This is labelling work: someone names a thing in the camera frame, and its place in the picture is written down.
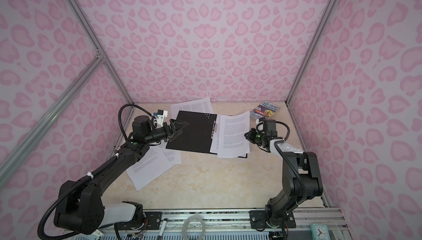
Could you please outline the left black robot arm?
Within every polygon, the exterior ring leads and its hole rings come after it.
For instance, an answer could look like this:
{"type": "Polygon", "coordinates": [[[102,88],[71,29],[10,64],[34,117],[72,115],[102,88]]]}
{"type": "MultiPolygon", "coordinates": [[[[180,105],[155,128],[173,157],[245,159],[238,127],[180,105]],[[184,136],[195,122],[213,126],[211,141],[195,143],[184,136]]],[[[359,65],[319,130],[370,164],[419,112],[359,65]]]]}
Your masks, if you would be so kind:
{"type": "Polygon", "coordinates": [[[159,127],[149,116],[138,116],[135,128],[116,155],[77,181],[67,181],[60,188],[55,211],[54,225],[74,233],[93,233],[100,227],[105,216],[101,197],[105,190],[129,167],[139,162],[150,146],[168,142],[182,133],[189,124],[171,119],[159,127]]]}

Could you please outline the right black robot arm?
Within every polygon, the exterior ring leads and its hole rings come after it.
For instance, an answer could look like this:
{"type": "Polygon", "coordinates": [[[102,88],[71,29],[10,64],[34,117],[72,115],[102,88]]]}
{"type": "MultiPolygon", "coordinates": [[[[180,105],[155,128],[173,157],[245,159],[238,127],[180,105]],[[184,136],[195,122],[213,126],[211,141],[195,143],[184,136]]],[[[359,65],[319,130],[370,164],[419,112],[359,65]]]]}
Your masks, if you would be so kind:
{"type": "Polygon", "coordinates": [[[293,211],[323,194],[323,182],[317,155],[304,152],[287,142],[290,128],[281,121],[260,119],[245,138],[259,149],[282,159],[282,190],[265,206],[265,224],[283,228],[293,220],[293,211]]]}

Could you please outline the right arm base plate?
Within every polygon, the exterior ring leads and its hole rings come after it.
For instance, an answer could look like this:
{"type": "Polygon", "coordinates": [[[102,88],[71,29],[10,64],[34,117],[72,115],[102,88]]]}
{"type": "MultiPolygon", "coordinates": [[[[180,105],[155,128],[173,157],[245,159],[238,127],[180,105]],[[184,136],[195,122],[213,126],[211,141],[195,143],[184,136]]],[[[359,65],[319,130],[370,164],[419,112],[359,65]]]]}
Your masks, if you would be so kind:
{"type": "MultiPolygon", "coordinates": [[[[249,214],[249,222],[252,229],[262,230],[262,229],[281,229],[281,225],[278,227],[271,227],[267,223],[267,216],[264,210],[250,210],[249,214]]],[[[287,229],[295,229],[296,228],[296,221],[293,213],[290,213],[286,217],[285,226],[287,229]]]]}

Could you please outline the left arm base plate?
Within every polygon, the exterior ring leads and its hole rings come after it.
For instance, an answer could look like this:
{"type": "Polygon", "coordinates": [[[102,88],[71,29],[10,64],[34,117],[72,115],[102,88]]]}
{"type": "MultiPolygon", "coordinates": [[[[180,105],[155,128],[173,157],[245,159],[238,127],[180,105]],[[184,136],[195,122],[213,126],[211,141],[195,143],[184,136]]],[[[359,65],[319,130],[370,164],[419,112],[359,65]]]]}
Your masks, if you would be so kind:
{"type": "Polygon", "coordinates": [[[133,230],[158,230],[162,220],[162,212],[147,211],[135,214],[133,218],[134,224],[131,225],[133,230]]]}

